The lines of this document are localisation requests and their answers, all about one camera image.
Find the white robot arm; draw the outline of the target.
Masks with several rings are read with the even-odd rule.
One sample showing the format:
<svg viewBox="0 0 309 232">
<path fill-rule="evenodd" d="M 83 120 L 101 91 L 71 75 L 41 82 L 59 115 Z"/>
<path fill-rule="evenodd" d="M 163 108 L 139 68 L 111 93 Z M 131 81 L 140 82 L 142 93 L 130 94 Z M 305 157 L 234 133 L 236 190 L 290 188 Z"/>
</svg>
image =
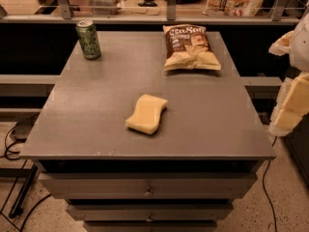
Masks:
<svg viewBox="0 0 309 232">
<path fill-rule="evenodd" d="M 270 116 L 268 131 L 274 136 L 286 136 L 309 113 L 309 14 L 271 45 L 273 55 L 289 55 L 290 65 L 299 76 L 286 77 L 281 84 L 276 105 Z"/>
</svg>

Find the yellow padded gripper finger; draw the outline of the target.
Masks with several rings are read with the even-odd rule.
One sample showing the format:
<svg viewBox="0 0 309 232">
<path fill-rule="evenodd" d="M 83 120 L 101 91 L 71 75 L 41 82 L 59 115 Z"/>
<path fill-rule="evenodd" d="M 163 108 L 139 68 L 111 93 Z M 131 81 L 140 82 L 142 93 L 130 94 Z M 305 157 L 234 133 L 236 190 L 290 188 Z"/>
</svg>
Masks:
<svg viewBox="0 0 309 232">
<path fill-rule="evenodd" d="M 309 72 L 302 72 L 294 79 L 286 77 L 279 89 L 268 131 L 274 136 L 286 136 L 308 113 Z"/>
<path fill-rule="evenodd" d="M 270 46 L 268 52 L 277 56 L 283 56 L 285 54 L 289 54 L 291 52 L 290 42 L 293 33 L 294 33 L 293 31 L 290 31 L 284 34 L 281 38 L 279 38 L 275 43 L 273 43 Z"/>
</svg>

